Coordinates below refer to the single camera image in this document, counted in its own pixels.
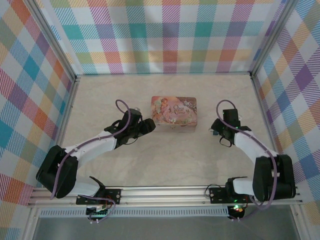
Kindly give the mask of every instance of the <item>pink tin box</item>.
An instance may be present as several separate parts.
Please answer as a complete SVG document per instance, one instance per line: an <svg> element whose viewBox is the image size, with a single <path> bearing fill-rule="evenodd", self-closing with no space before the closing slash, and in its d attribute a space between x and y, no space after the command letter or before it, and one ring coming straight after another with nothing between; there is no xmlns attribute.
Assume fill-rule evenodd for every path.
<svg viewBox="0 0 320 240"><path fill-rule="evenodd" d="M152 119L158 132L190 133L198 124L197 99L181 96L153 96Z"/></svg>

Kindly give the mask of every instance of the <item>black mounting plate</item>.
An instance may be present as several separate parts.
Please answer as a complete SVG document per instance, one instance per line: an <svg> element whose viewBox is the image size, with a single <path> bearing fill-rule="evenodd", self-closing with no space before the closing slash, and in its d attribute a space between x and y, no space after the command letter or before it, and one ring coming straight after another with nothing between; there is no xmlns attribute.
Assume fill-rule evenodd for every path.
<svg viewBox="0 0 320 240"><path fill-rule="evenodd" d="M120 204L121 189L104 189L101 198L109 198L115 201L115 204ZM75 201L76 205L105 205L105 200L89 199L83 196L78 196Z"/></svg>
<svg viewBox="0 0 320 240"><path fill-rule="evenodd" d="M209 196L211 204L246 204L247 201L248 203L251 203L249 196L245 194L238 194L229 197L224 187L209 188Z"/></svg>

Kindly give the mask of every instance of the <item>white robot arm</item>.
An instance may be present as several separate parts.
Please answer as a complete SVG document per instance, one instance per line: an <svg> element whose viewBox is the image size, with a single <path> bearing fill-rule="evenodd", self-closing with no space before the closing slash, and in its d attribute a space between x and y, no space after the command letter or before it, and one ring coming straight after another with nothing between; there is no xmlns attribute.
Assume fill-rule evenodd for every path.
<svg viewBox="0 0 320 240"><path fill-rule="evenodd" d="M50 192L54 192L56 198L63 198L70 193L105 197L101 196L105 186L94 177L77 177L78 168L105 152L127 144L129 139L137 139L155 128L152 119L143 120L138 110L130 109L124 113L122 120L115 121L85 142L66 148L53 146L37 172L36 179Z"/></svg>
<svg viewBox="0 0 320 240"><path fill-rule="evenodd" d="M225 189L228 197L235 199L237 196L249 195L254 196L260 202L268 201L271 199L274 178L276 177L273 199L293 198L296 195L296 185L291 158L268 149L257 140L250 128L241 126L236 108L223 110L223 121L227 125L219 118L214 121L211 126L213 134L220 135L220 141L222 139L228 140L230 147L237 146L254 164L253 179L232 177L227 180ZM276 171L274 171L271 156L275 160Z"/></svg>

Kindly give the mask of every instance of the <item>purple cable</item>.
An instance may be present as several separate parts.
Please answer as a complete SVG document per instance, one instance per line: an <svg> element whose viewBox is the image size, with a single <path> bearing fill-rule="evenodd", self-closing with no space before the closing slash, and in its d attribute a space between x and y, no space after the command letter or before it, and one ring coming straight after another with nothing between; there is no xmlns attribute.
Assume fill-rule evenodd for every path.
<svg viewBox="0 0 320 240"><path fill-rule="evenodd" d="M55 195L56 195L56 191L57 191L57 187L58 187L59 175L60 175L62 166L64 165L66 159L67 159L72 153L74 153L74 152L76 151L76 149L79 150L79 149L82 148L83 146L85 146L85 145L87 145L87 144L89 144L89 143L92 143L92 142L94 142L94 141L97 141L97 140L102 140L102 139L107 139L107 138L114 137L115 135L118 135L118 134L122 133L122 132L129 126L129 123L130 123L130 120L131 120L130 108L129 108L129 106L128 106L124 101L122 101L122 100L120 100L120 99L117 99L117 100L115 101L115 105L116 105L116 107L120 110L120 112L125 113L125 112L122 111L122 110L120 109L120 107L118 106L118 102L123 103L124 106L126 107L128 113L129 113L128 121L126 122L125 126L124 126L122 129L120 129L119 131L117 131L117 132L115 132L115 133L113 133L113 134L110 134L110 135L108 135L108 136L96 137L96 138L92 138L92 139L90 139L90 140L88 140L88 141L85 141L85 142L81 143L79 146L77 146L77 147L75 147L74 149L72 149L70 152L68 152L67 155L65 155L65 157L64 157L64 158L62 159L62 161L60 162L60 165L59 165L59 167L58 167L58 170L56 171L56 176L55 176L54 185L53 185L53 190L52 190L52 194L51 194L51 196L50 196L50 200L52 200L52 199L55 197Z"/></svg>
<svg viewBox="0 0 320 240"><path fill-rule="evenodd" d="M108 210L108 213L107 215L105 215L103 218L101 218L100 220L98 221L93 221L92 218L91 218L91 215L89 215L89 219L90 219L90 223L100 223L102 222L103 220L107 219L107 217L115 210L116 208L116 202L114 200L112 200L111 198L105 198L105 197L94 197L94 196L86 196L86 195L79 195L80 197L84 197L84 198L87 198L87 199L94 199L94 200L106 200L108 202L112 202L112 209L109 211Z"/></svg>
<svg viewBox="0 0 320 240"><path fill-rule="evenodd" d="M241 130L241 129L238 129L238 128L235 128L234 126L231 126L230 124L226 123L226 122L221 118L221 116L219 115L219 106L220 106L220 104L223 103L223 102L228 102L228 103L232 104L232 106L233 106L234 108L236 108L236 106L234 105L234 103L233 103L232 101L227 100L227 99L221 100L221 101L217 104L216 109L215 109L215 110L216 110L216 114L217 114L218 118L220 119L220 121L221 121L224 125L226 125L227 127L231 128L231 129L233 129L233 130L236 130L236 131L238 131L238 132L246 135L247 137L251 138L252 140L254 140L254 141L270 156L270 158L271 158L272 165L273 165L274 178L273 178L273 186L272 186L272 191L271 191L270 199L269 199L268 203L267 203L265 206L262 207L262 204L263 204L263 203L261 203L261 204L259 205L256 201L253 200L253 198L251 198L251 199L253 200L253 201L252 201L252 200L251 200L251 201L256 205L256 207L257 207L259 210L261 210L261 211L262 211L262 210L266 210L266 209L268 209L268 208L271 206L271 204L272 204L272 202L273 202L273 200L274 200L274 198L275 198L275 194L276 194L276 188L277 188L277 164L276 164L276 160L275 160L274 156L272 155L272 153L271 153L258 139L256 139L254 136L251 136L250 134L248 134L247 132L245 132L245 131L243 131L243 130Z"/></svg>

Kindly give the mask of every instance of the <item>purple wire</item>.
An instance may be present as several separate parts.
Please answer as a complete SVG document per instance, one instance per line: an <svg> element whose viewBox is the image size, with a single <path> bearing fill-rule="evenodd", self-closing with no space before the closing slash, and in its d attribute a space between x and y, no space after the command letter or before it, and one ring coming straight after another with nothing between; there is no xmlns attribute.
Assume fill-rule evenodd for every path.
<svg viewBox="0 0 320 240"><path fill-rule="evenodd" d="M57 191L57 187L58 187L58 180L59 180L59 176L60 176L60 172L61 172L62 166L64 165L66 159L67 159L72 153L74 153L76 150L79 150L79 149L82 148L83 146L85 146L85 145L87 145L87 144L89 144L89 143L92 143L92 142L94 142L94 141L114 137L115 135L118 135L118 134L122 133L122 132L129 126L130 120L131 120L130 108L129 108L129 106L128 106L124 101L122 101L121 99L117 99L117 100L115 101L115 105L116 105L116 107L120 110L120 112L125 113L125 112L122 111L122 110L120 109L120 107L118 106L118 102L123 103L124 106L126 107L128 113L129 113L129 114L128 114L128 115L129 115L128 121L126 122L125 126L124 126L122 129L120 129L119 131L117 131L117 132L115 132L115 133L112 133L112 134L110 134L110 135L108 135L108 136L96 137L96 138L92 138L92 139L90 139L90 140L88 140L88 141L85 141L85 142L81 143L79 146L77 146L77 147L75 147L74 149L72 149L70 152L68 152L67 155L65 155L65 157L64 157L64 158L62 159L62 161L60 162L60 165L59 165L59 167L58 167L58 170L56 171L56 176L55 176L54 185L53 185L53 190L52 190L52 194L51 194L51 196L50 196L50 200L52 200L52 199L55 197L55 195L56 195L56 191Z"/></svg>
<svg viewBox="0 0 320 240"><path fill-rule="evenodd" d="M273 178L273 186L272 186L272 191L271 191L270 199L269 199L268 203L267 203L265 206L263 206L263 207L262 207L262 204L263 204L263 203L261 203L261 204L259 205L256 201L254 201L254 200L252 199L252 200L253 200L252 202L256 205L256 207L257 207L259 210L261 210L261 211L262 211L262 210L266 210L266 209L268 209L268 208L271 206L272 202L274 201L275 195L276 195L276 189L277 189L277 164L276 164L276 160L275 160L274 156L272 155L272 153L271 153L258 139L256 139L254 136L248 134L247 132L245 132L245 131L243 131L243 130L241 130L241 129L238 129L238 128L235 128L234 126L231 126L230 124L226 123L226 122L221 118L221 116L219 115L219 106L220 106L220 104L223 103L223 102L228 102L228 103L232 104L232 106L233 106L234 108L236 108L236 106L234 105L234 103L231 102L230 100L227 100L227 99L221 100L221 101L217 104L216 109L215 109L215 110L216 110L216 115L218 116L218 118L220 119L220 121L221 121L224 125L226 125L227 127L231 128L231 129L233 129L233 130L236 130L236 131L238 131L238 132L246 135L247 137L251 138L252 140L254 140L254 141L270 156L270 158L271 158L272 165L273 165L274 178Z"/></svg>
<svg viewBox="0 0 320 240"><path fill-rule="evenodd" d="M105 201L109 201L109 202L112 202L113 204L113 207L112 209L109 211L108 210L108 213L107 215L105 215L103 218L101 218L100 220L98 221L93 221L92 218L91 218L91 215L89 215L89 219L90 219L90 222L91 223L100 223L102 222L103 220L107 219L107 217L115 210L116 208L116 202L114 200L112 200L111 198L105 198L105 197L94 197L94 196L86 196L86 195L79 195L80 197L84 197L84 198L87 198L87 199L94 199L94 200L105 200Z"/></svg>

